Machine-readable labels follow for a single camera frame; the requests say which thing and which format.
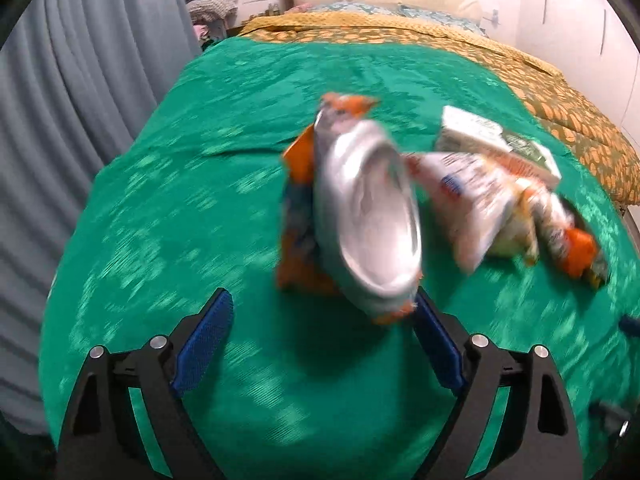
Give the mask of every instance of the blue object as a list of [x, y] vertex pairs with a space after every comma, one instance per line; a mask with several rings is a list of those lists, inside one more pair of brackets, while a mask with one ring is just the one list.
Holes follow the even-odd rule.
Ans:
[[620, 318], [618, 327], [629, 337], [640, 337], [640, 318], [625, 314]]
[[193, 390], [204, 375], [216, 348], [225, 339], [234, 317], [234, 302], [226, 290], [219, 294], [175, 359], [171, 386], [178, 397]]
[[466, 387], [462, 375], [462, 355], [434, 313], [430, 300], [417, 294], [415, 301], [415, 335], [431, 362], [440, 386], [458, 396]]

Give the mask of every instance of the gray curtain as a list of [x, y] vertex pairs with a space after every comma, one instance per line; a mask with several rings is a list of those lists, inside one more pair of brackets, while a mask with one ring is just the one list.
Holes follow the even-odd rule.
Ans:
[[0, 51], [0, 410], [25, 433], [47, 431], [40, 323], [94, 176], [199, 51], [184, 0], [33, 0]]

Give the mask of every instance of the white box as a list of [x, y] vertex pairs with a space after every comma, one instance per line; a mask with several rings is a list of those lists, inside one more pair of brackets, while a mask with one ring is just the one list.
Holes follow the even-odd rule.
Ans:
[[445, 106], [442, 110], [436, 150], [490, 156], [509, 172], [537, 177], [550, 189], [555, 189], [562, 178], [553, 155], [545, 146], [453, 106]]

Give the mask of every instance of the food package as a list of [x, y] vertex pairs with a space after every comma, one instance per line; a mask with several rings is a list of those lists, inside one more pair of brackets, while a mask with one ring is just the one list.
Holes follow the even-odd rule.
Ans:
[[535, 263], [538, 248], [527, 204], [502, 167], [471, 153], [409, 153], [405, 161], [431, 197], [460, 269], [473, 273], [502, 229], [495, 253], [525, 252]]
[[545, 146], [453, 106], [445, 106], [442, 110], [436, 150], [490, 156], [511, 174], [535, 177], [549, 189], [555, 189], [561, 179], [553, 155]]
[[566, 199], [536, 179], [519, 178], [517, 186], [529, 202], [538, 236], [556, 266], [574, 280], [598, 289], [609, 281], [609, 266], [595, 236], [580, 213]]
[[[276, 281], [280, 288], [298, 288], [318, 294], [342, 294], [332, 277], [337, 269], [324, 266], [327, 258], [323, 256], [327, 254], [322, 253], [318, 243], [318, 240], [322, 241], [322, 237], [318, 235], [323, 231], [314, 213], [314, 194], [318, 192], [315, 184], [316, 180], [321, 179], [324, 159], [337, 138], [364, 124], [364, 115], [375, 103], [376, 100], [365, 96], [335, 93], [324, 95], [314, 124], [306, 127], [284, 152], [282, 158], [287, 170], [287, 182], [283, 197], [280, 262], [276, 269]], [[421, 274], [415, 277], [415, 288], [420, 276]], [[353, 296], [353, 290], [350, 290], [348, 298], [351, 301], [354, 301]], [[366, 293], [356, 296], [366, 298]], [[381, 313], [380, 303], [384, 303], [384, 299], [372, 296], [370, 305], [366, 301], [355, 301], [355, 304], [379, 324], [394, 322], [407, 316], [415, 308], [414, 295], [411, 295], [411, 300], [406, 304], [390, 305], [388, 310]]]

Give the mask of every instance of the green bedsheet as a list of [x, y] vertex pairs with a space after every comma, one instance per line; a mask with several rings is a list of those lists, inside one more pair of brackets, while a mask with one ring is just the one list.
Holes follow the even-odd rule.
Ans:
[[[602, 460], [591, 399], [638, 394], [634, 348], [616, 329], [640, 314], [638, 259], [606, 193], [488, 70], [400, 44], [226, 40], [191, 62], [139, 139], [102, 170], [66, 247], [45, 314], [40, 379], [58, 438], [89, 348], [138, 348], [200, 309], [217, 286], [234, 297], [225, 349], [185, 396], [195, 427], [230, 480], [407, 480], [453, 405], [407, 324], [379, 328], [352, 306], [274, 287], [281, 151], [326, 91], [378, 96], [372, 117], [404, 150], [428, 150], [445, 104], [539, 139], [559, 190], [590, 221], [610, 261], [597, 294], [543, 258], [492, 260], [462, 276], [422, 204], [424, 279], [443, 310], [504, 348], [548, 346], [566, 381], [587, 470]], [[152, 463], [167, 472], [139, 392]], [[488, 461], [500, 395], [474, 469]]]

